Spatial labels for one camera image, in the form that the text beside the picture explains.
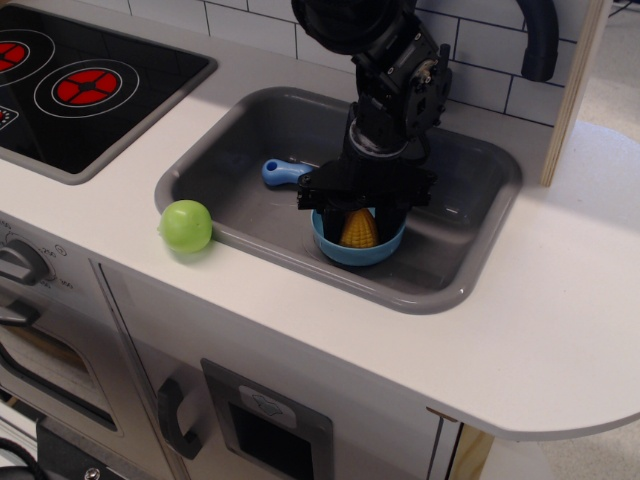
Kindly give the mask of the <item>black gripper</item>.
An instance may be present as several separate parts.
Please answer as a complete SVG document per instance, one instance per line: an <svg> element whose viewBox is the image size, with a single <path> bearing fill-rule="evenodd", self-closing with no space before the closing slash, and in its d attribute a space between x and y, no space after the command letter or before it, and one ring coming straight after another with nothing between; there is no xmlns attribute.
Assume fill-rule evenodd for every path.
<svg viewBox="0 0 640 480"><path fill-rule="evenodd" d="M392 240L404 224L406 212L426 206L437 175L403 157L370 158L343 151L298 180L297 205L322 212L324 238L339 241L345 211L375 208L380 244Z"/></svg>

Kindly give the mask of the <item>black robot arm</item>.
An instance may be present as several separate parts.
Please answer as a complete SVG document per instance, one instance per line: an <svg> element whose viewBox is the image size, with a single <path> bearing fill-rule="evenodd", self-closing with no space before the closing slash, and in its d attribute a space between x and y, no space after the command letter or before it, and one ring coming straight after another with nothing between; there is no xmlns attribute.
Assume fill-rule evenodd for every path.
<svg viewBox="0 0 640 480"><path fill-rule="evenodd" d="M349 107L339 157L302 177L298 206L317 211L337 243L347 216L372 208L378 238L393 238L415 206L429 203L428 129L440 122L452 72L412 1L295 1L306 34L351 57L358 99Z"/></svg>

